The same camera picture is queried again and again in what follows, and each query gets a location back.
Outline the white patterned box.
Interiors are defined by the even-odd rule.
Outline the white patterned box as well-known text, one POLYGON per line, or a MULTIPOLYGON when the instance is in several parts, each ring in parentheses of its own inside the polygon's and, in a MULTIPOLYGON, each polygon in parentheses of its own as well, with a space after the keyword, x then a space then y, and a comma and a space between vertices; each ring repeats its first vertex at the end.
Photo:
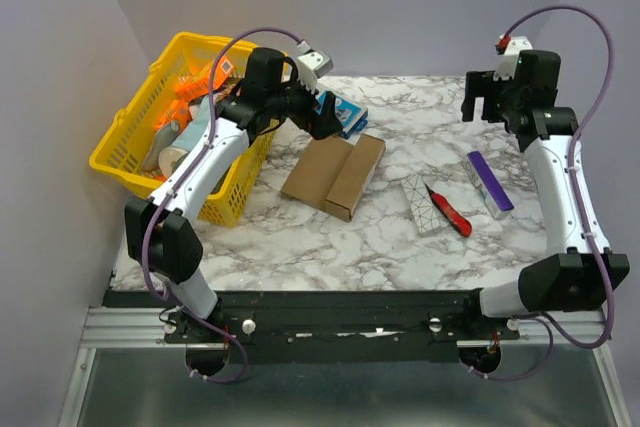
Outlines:
POLYGON ((412 218, 421 236, 435 235, 445 228, 440 212, 436 209, 420 174, 400 181, 412 218))

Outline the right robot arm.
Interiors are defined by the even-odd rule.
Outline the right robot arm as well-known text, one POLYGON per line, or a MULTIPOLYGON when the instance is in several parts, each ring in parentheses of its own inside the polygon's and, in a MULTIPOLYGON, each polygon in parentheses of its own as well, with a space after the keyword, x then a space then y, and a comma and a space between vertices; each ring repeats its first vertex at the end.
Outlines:
POLYGON ((560 66, 555 52, 517 48, 503 52, 496 69, 466 75, 462 119, 473 120, 481 99, 482 120, 516 137, 538 193, 547 250, 516 280, 482 289, 479 304, 461 312, 461 329, 474 339, 493 331, 496 318, 595 310, 630 270, 627 256, 612 252, 591 205, 581 148, 572 141, 575 112, 555 104, 560 66))

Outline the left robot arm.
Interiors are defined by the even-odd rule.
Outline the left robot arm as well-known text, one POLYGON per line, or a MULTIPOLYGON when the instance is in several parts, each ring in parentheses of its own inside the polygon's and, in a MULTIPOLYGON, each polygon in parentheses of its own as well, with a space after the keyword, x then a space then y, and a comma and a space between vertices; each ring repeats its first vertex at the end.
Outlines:
POLYGON ((289 120, 315 140, 342 130, 334 95, 317 99, 317 82, 331 71, 332 59, 307 43, 299 50, 291 58, 254 49, 244 78, 221 100, 206 103, 214 112, 187 158, 149 198, 135 197, 125 206, 129 256, 189 311, 187 329, 201 342, 214 340, 222 327, 214 311, 218 296, 200 270, 203 247, 193 228, 207 197, 274 120, 289 120))

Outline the brown cardboard express box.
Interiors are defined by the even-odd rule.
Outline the brown cardboard express box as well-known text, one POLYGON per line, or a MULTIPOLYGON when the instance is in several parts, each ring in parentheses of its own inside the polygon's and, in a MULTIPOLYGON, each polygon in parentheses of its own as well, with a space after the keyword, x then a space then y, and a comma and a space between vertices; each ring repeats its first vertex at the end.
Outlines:
POLYGON ((313 140, 281 193, 349 222, 385 151, 385 142, 368 134, 354 144, 339 137, 313 140))

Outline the red black utility knife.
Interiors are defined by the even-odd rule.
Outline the red black utility knife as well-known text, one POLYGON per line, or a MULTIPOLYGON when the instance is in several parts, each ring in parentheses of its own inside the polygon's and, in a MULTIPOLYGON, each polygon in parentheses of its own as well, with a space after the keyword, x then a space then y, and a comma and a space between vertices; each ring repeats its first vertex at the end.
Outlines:
POLYGON ((471 223, 462 216, 441 194, 425 185, 429 198, 436 209, 446 218, 454 230, 461 236, 468 238, 472 234, 471 223))

